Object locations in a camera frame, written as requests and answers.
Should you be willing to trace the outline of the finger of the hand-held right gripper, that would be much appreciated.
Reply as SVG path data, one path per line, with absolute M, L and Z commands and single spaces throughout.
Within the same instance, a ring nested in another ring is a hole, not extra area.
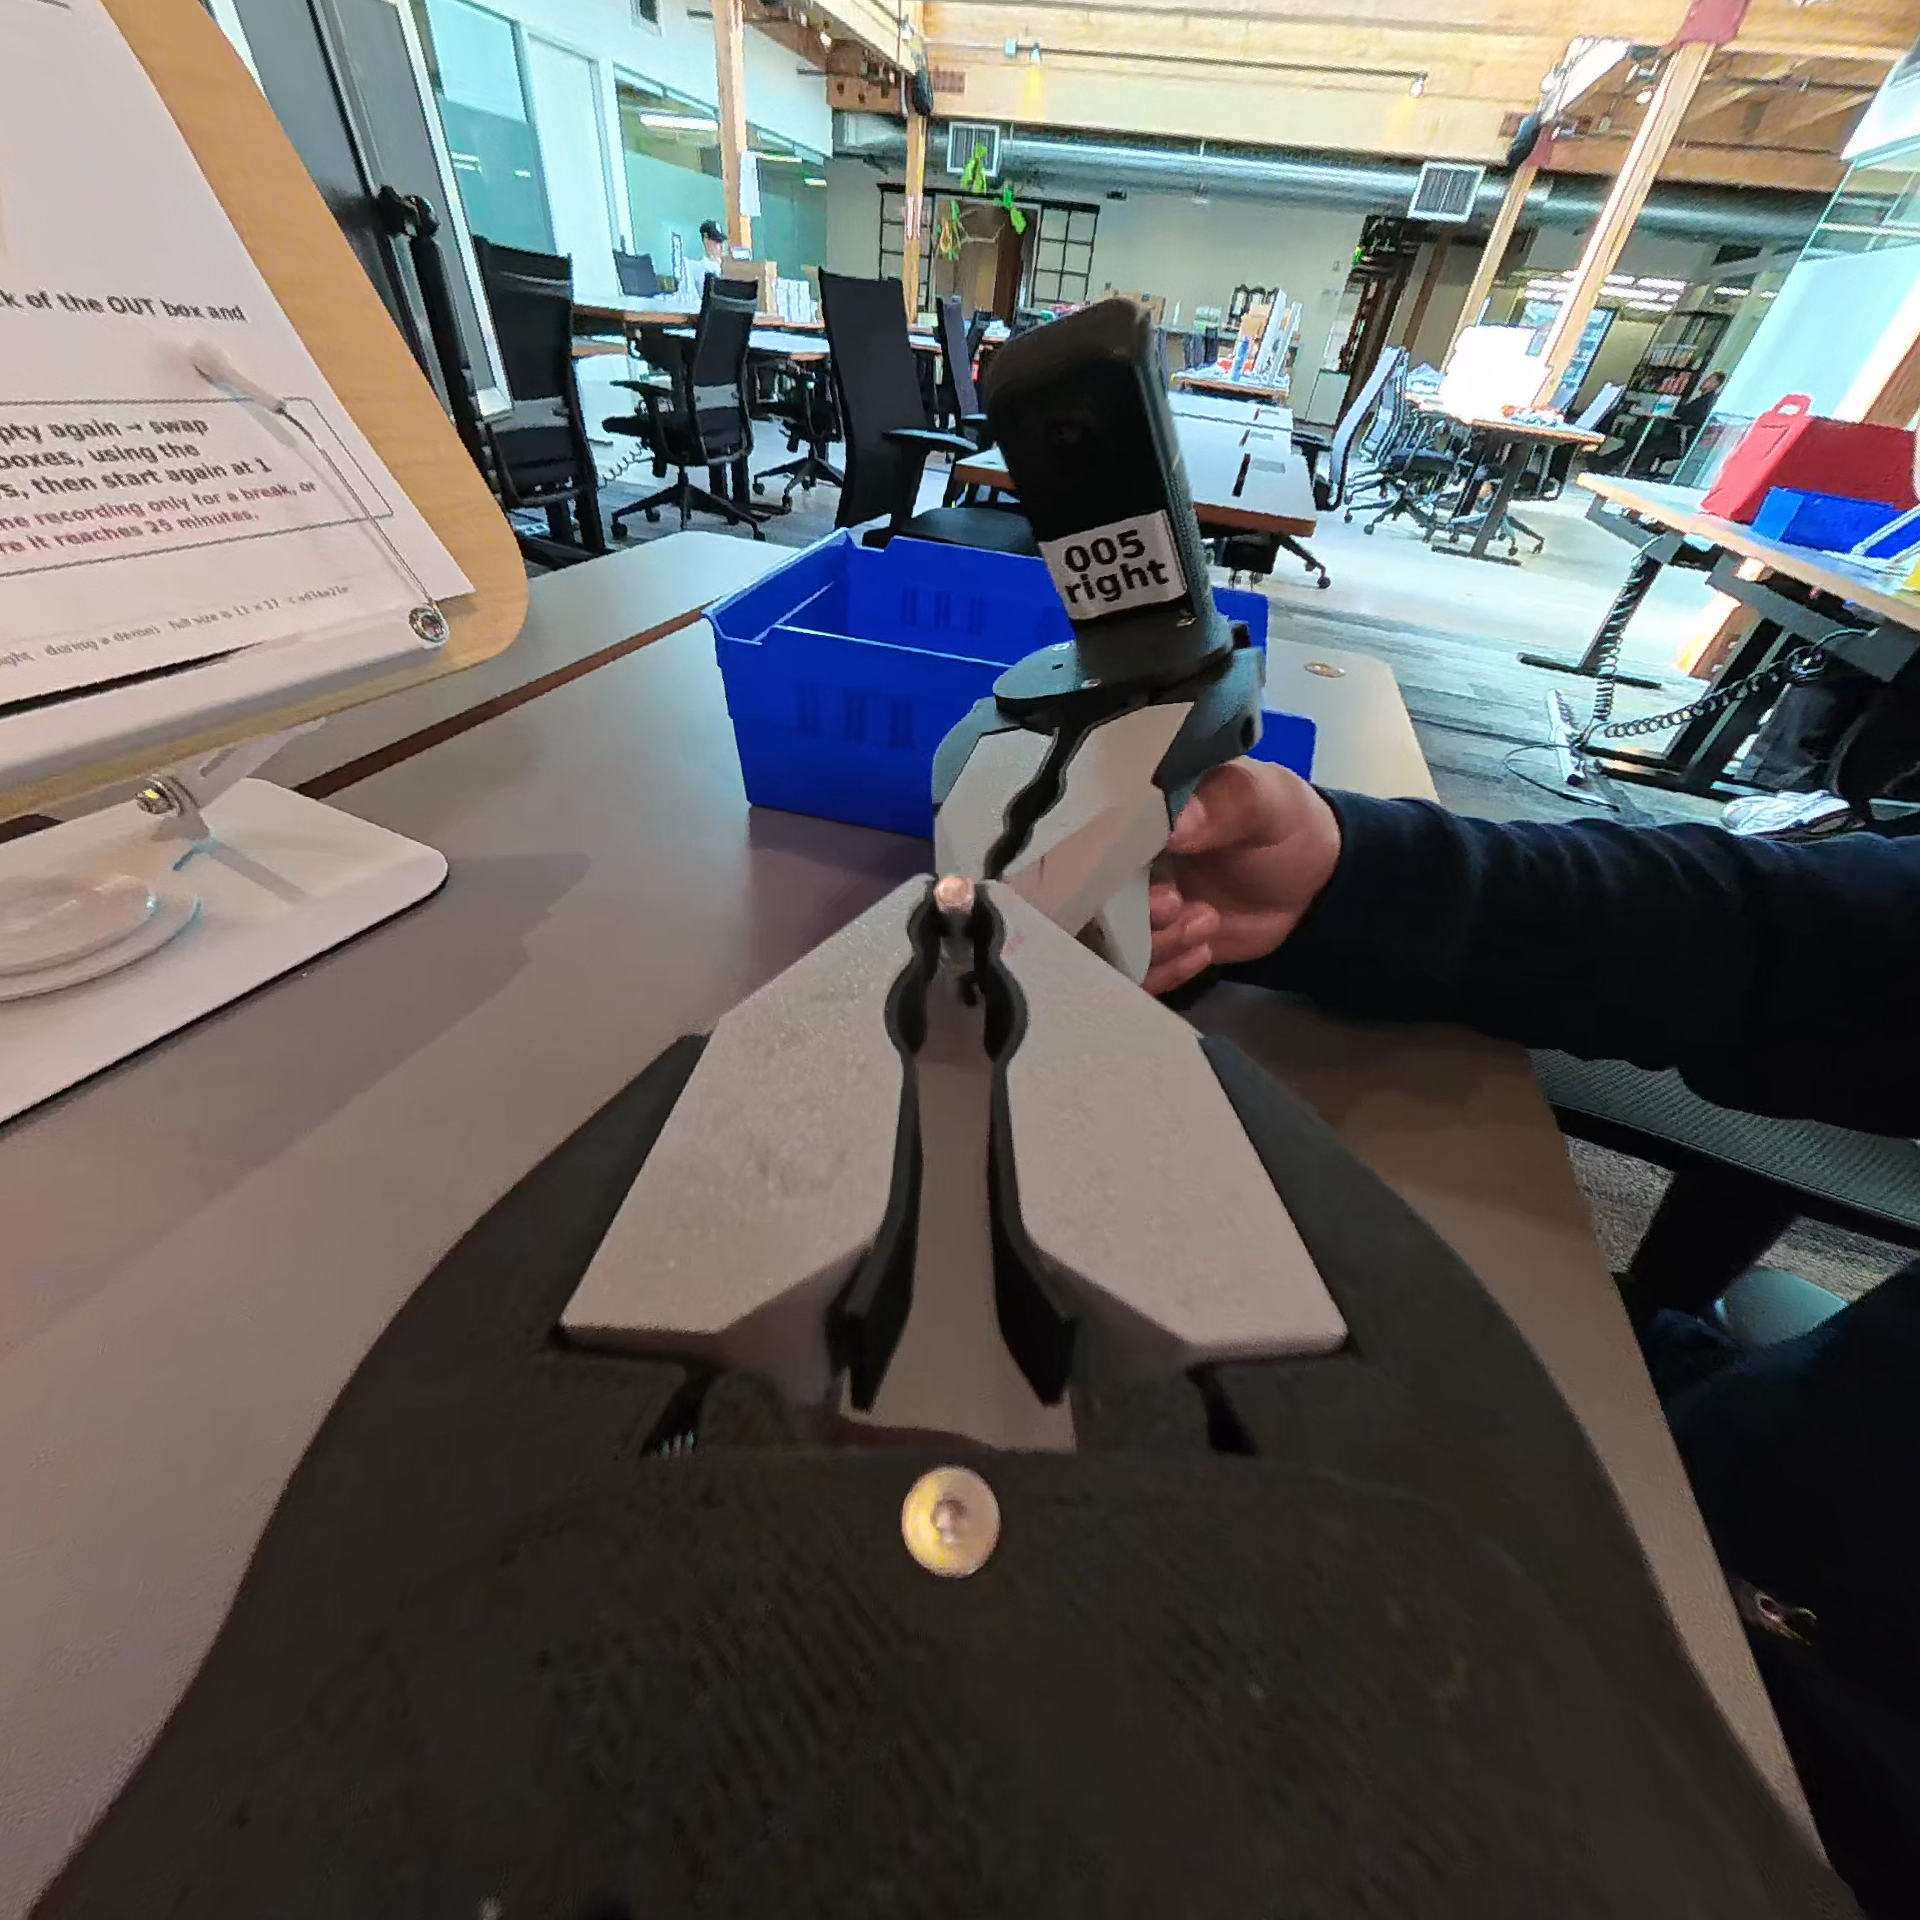
M 1096 725 L 998 882 L 1133 982 L 1149 966 L 1149 870 L 1171 836 L 1156 773 L 1192 710 L 1153 703 Z
M 1045 828 L 1064 802 L 1086 726 L 1008 725 L 979 703 L 934 754 L 932 876 L 938 885 L 1076 885 L 1074 856 Z

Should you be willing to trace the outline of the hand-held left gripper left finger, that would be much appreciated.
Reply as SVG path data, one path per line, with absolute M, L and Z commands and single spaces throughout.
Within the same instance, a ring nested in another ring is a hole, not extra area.
M 562 1333 L 876 1408 L 915 1303 L 940 964 L 915 877 L 691 1038 Z

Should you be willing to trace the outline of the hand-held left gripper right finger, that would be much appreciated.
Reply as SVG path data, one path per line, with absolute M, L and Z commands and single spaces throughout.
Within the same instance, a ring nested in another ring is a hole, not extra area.
M 1045 1405 L 1348 1325 L 1202 1036 L 1008 886 L 968 924 L 998 1338 Z

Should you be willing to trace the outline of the blue plastic bin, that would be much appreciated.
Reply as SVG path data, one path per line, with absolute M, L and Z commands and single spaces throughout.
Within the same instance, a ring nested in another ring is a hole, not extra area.
M 945 738 L 1022 658 L 1065 644 L 1042 559 L 841 529 L 712 613 L 747 799 L 932 833 Z

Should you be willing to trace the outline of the person's right forearm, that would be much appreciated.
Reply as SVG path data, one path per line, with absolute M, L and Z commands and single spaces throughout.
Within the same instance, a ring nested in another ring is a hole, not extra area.
M 1333 877 L 1281 949 L 1228 977 L 1678 1071 L 1730 1111 L 1915 1137 L 1913 838 L 1773 845 L 1704 823 L 1329 799 Z

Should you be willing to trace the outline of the person's right hand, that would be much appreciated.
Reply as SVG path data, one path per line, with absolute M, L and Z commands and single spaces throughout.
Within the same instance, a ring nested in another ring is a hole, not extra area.
M 1147 880 L 1142 989 L 1164 998 L 1281 949 L 1340 853 L 1331 802 L 1291 770 L 1236 758 L 1206 773 Z

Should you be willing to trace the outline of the wooden office desk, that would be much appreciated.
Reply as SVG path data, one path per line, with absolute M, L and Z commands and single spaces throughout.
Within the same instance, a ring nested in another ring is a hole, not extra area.
M 1606 799 L 1613 782 L 1691 799 L 1738 799 L 1734 758 L 1761 732 L 1789 685 L 1842 668 L 1892 698 L 1898 726 L 1915 725 L 1915 590 L 1892 583 L 1890 567 L 1777 544 L 1750 522 L 1701 510 L 1704 494 L 1610 474 L 1585 474 L 1589 521 L 1625 538 L 1632 562 L 1581 656 L 1522 656 L 1524 664 L 1585 678 L 1592 708 L 1579 712 L 1550 688 L 1548 754 L 1564 792 Z M 1673 569 L 1706 578 L 1744 614 L 1733 654 L 1704 693 L 1641 718 L 1613 718 L 1625 684 L 1625 630 L 1660 575 Z
M 998 448 L 953 462 L 945 505 L 1020 510 L 1035 481 L 1040 553 L 1074 613 L 1179 596 L 1204 559 L 1261 580 L 1281 551 L 1331 588 L 1306 545 L 1320 508 L 1289 433 L 1182 420 L 1137 381 L 1054 394 L 998 431 Z
M 766 481 L 782 481 L 782 501 L 790 502 L 797 490 L 836 487 L 841 480 L 832 462 L 841 430 L 826 372 L 832 354 L 820 320 L 753 317 L 742 391 L 747 420 L 776 430 L 786 456 L 756 471 L 749 487 L 762 495 Z M 598 381 L 584 391 L 590 448 L 613 462 L 598 469 L 598 480 L 614 481 L 642 463 L 665 477 L 665 462 L 641 431 L 642 414 L 648 400 L 670 400 L 670 376 L 692 343 L 694 317 L 673 304 L 629 298 L 577 304 L 571 325 L 577 370 Z

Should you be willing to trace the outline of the group of black office chairs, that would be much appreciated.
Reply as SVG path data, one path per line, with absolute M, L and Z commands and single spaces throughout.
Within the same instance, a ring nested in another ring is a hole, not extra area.
M 536 255 L 475 240 L 500 349 L 509 356 L 512 409 L 498 420 L 461 418 L 461 436 L 509 511 L 542 510 L 550 538 L 522 538 L 529 553 L 556 565 L 609 553 L 598 519 L 598 471 L 585 433 L 571 349 L 569 279 L 556 255 Z M 929 425 L 891 281 L 822 279 L 827 316 L 827 388 L 841 425 L 848 465 L 836 480 L 840 527 L 867 527 L 868 544 L 897 536 L 1034 559 L 1040 548 L 1026 521 L 1008 510 L 942 505 L 924 510 L 921 474 L 932 452 L 976 454 L 969 436 Z M 769 510 L 742 495 L 740 465 L 753 454 L 747 409 L 754 317 L 726 279 L 709 279 L 691 336 L 670 370 L 670 386 L 636 386 L 641 410 L 609 420 L 642 440 L 653 469 L 674 473 L 670 487 L 613 514 L 657 521 L 674 508 L 686 529 L 694 511 L 742 525 L 763 538 Z

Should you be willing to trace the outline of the green hanging plant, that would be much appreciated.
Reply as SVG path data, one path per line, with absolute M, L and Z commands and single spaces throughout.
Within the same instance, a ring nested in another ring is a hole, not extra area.
M 957 190 L 942 200 L 938 225 L 940 255 L 960 255 L 968 244 L 985 237 L 985 232 L 973 232 L 969 229 L 965 202 L 989 200 L 998 207 L 1001 220 L 1012 236 L 1026 232 L 1026 212 L 1017 202 L 1012 188 L 1006 184 L 997 172 L 998 149 L 981 137 L 973 137 L 962 149 L 962 154 Z

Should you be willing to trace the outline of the person's dark trousers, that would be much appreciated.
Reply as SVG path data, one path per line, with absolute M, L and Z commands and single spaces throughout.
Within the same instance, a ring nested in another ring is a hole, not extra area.
M 1648 1312 L 1640 1345 L 1818 1836 L 1917 1916 L 1917 1268 L 1742 1348 Z

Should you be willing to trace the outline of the red box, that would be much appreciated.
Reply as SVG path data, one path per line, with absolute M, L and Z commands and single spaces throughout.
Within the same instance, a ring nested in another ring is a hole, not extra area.
M 1773 489 L 1864 501 L 1898 511 L 1915 505 L 1915 433 L 1904 425 L 1818 416 L 1789 392 L 1730 445 L 1701 510 L 1750 522 Z

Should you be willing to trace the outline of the small blue box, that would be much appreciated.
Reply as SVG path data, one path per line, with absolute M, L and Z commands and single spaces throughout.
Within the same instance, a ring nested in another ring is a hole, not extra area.
M 1773 487 L 1750 522 L 1756 536 L 1858 559 L 1896 565 L 1917 545 L 1917 508 Z

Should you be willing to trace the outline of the wooden document stand white base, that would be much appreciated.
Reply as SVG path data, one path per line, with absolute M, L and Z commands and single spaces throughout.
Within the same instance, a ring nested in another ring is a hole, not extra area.
M 353 706 L 500 656 L 529 588 L 425 372 L 202 4 L 102 4 L 348 418 L 468 580 L 436 646 L 282 640 L 2 712 L 2 1116 L 16 1119 L 424 902 L 443 853 L 264 773 Z

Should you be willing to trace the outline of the white instruction sheet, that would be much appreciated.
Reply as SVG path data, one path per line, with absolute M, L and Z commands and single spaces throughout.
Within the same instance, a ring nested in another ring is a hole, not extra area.
M 2 698 L 468 592 L 102 4 L 2 7 Z

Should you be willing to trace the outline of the silver ventilation duct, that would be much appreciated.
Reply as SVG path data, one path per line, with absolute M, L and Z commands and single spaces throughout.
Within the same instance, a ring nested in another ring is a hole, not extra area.
M 1073 184 L 1089 193 L 1155 188 L 1176 193 L 1204 190 L 1238 198 L 1291 198 L 1329 207 L 1408 214 L 1424 159 L 1281 151 L 1206 142 L 1147 142 L 1082 130 L 1048 133 L 997 127 L 1001 174 L 1020 188 Z M 905 162 L 905 121 L 880 112 L 832 109 L 832 154 L 873 168 Z M 1485 172 L 1468 223 L 1492 223 L 1504 205 L 1509 175 Z M 1610 197 L 1598 175 L 1540 174 L 1528 190 L 1520 225 L 1587 230 Z M 1794 190 L 1725 183 L 1660 180 L 1648 192 L 1640 225 L 1680 237 L 1720 237 L 1733 244 L 1785 244 L 1811 237 L 1834 190 Z

